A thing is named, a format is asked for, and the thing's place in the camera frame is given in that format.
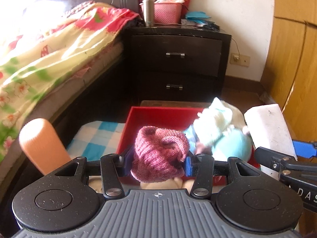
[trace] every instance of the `wardrobe door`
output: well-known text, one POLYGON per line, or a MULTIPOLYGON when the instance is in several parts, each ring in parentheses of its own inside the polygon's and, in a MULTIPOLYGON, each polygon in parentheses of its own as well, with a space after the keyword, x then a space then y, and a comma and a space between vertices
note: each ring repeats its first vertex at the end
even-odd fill
POLYGON ((274 17, 317 24, 317 0, 275 0, 274 17))
POLYGON ((317 26, 308 25, 284 117, 302 141, 317 140, 317 26))
POLYGON ((285 105, 295 78, 304 33, 304 23, 274 18, 271 43, 261 83, 280 108, 285 105))

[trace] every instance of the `red box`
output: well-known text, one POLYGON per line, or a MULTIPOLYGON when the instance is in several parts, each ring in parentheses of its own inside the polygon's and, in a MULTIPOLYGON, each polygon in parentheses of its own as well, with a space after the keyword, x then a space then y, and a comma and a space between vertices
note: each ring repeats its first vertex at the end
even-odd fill
MULTIPOLYGON (((174 129, 184 131, 198 118, 197 113, 202 112, 203 108, 187 107, 131 107, 128 119, 124 126, 117 154, 122 153, 129 145, 134 144, 138 131, 143 126, 155 126, 158 128, 174 129)), ((259 167, 252 157, 249 163, 259 167)), ((122 183, 135 184, 132 177, 120 178, 122 183)), ((221 181, 214 179, 214 184, 224 185, 224 178, 221 181)))

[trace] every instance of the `white wall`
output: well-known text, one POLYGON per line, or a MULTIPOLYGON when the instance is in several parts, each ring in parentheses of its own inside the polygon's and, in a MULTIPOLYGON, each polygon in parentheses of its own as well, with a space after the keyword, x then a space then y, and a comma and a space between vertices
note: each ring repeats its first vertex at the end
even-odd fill
MULTIPOLYGON (((259 81, 271 39, 274 0, 191 0, 191 11, 204 11, 238 43, 250 66, 230 64, 226 75, 259 81)), ((231 41, 230 53, 237 53, 231 41)))

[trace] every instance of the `blue checkered cloth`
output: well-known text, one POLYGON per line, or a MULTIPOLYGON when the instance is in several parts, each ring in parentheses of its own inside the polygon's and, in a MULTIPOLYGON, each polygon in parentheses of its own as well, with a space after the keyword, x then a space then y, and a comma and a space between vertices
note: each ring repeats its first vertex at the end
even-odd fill
POLYGON ((124 123, 94 121, 79 129, 67 152, 73 159, 85 156, 88 161, 99 160, 103 155, 115 153, 119 145, 124 123))

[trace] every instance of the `pink plastic basket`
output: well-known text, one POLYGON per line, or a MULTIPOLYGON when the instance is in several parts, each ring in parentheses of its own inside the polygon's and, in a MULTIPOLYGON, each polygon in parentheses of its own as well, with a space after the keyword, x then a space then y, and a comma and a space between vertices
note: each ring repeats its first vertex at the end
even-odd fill
POLYGON ((177 24, 182 12, 181 3, 155 3, 154 20, 158 24, 177 24))

